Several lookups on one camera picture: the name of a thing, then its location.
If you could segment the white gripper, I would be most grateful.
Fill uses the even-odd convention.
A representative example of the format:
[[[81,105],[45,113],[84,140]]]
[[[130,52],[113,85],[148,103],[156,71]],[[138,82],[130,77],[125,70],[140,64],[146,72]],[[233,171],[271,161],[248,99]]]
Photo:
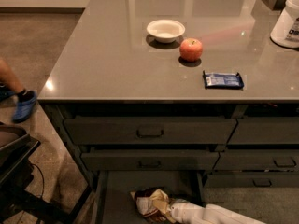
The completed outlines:
[[[206,224],[203,220],[205,209],[186,200],[178,199],[171,203],[169,199],[153,200],[152,203],[171,224]]]

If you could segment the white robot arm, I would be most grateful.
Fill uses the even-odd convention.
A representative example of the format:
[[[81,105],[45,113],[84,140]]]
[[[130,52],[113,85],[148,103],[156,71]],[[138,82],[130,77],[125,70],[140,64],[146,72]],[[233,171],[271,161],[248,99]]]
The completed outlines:
[[[154,200],[152,204],[179,224],[265,224],[215,204],[202,207],[182,199],[174,200],[171,203]]]

